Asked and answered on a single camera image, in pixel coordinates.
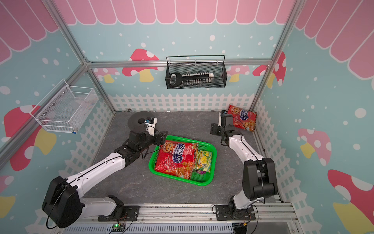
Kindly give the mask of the green Fox's candy bag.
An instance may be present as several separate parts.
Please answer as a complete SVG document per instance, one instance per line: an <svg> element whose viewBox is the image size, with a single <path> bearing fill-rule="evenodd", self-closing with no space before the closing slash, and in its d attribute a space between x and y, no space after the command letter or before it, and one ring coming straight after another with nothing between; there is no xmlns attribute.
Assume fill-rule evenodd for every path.
<svg viewBox="0 0 374 234"><path fill-rule="evenodd" d="M195 156L194 170L210 173L212 163L212 152L198 150Z"/></svg>

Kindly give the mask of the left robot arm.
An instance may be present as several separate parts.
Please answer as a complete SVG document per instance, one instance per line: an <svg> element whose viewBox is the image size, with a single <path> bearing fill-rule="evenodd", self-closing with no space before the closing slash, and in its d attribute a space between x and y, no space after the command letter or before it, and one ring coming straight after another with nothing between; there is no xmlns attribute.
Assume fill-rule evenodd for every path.
<svg viewBox="0 0 374 234"><path fill-rule="evenodd" d="M117 197L86 199L84 195L110 175L147 154L152 145L164 144L168 132L152 130L153 134L131 132L130 137L102 161L67 178L58 176L53 179L42 204L47 220L52 220L58 228L66 228L86 217L102 216L110 221L123 218L126 214L124 203Z"/></svg>

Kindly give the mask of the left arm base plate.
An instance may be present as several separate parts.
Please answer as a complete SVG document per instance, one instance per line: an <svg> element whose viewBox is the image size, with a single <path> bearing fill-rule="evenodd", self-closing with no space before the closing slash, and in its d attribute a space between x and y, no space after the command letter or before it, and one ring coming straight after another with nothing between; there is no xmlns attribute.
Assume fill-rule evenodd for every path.
<svg viewBox="0 0 374 234"><path fill-rule="evenodd" d="M110 215L99 215L99 222L137 221L140 206L118 205Z"/></svg>

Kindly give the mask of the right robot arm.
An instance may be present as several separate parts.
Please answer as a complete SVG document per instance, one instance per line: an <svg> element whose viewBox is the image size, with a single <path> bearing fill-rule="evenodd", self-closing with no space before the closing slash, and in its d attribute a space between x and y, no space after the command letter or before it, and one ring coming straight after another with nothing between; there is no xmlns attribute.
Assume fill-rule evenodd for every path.
<svg viewBox="0 0 374 234"><path fill-rule="evenodd" d="M265 158L235 129L233 116L221 111L219 122L211 125L210 133L221 137L221 144L233 150L243 163L242 190L228 204L232 213L250 208L256 202L278 194L275 163Z"/></svg>

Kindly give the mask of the red candy bag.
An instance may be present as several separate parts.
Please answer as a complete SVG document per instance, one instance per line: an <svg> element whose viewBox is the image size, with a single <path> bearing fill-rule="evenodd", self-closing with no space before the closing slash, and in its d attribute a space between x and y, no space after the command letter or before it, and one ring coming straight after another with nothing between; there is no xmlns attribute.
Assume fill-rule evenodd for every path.
<svg viewBox="0 0 374 234"><path fill-rule="evenodd" d="M198 146L198 143L167 140L159 149L154 170L190 180Z"/></svg>
<svg viewBox="0 0 374 234"><path fill-rule="evenodd" d="M233 105L228 108L228 114L233 117L235 127L254 132L256 126L257 113L251 112Z"/></svg>

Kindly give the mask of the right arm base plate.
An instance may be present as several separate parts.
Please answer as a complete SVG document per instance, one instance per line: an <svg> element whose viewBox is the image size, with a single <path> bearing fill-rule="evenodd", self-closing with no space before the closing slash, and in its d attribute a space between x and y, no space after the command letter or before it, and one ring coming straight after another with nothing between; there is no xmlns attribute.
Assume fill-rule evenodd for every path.
<svg viewBox="0 0 374 234"><path fill-rule="evenodd" d="M237 210L232 205L213 205L213 213L218 221L252 221L256 219L253 207Z"/></svg>

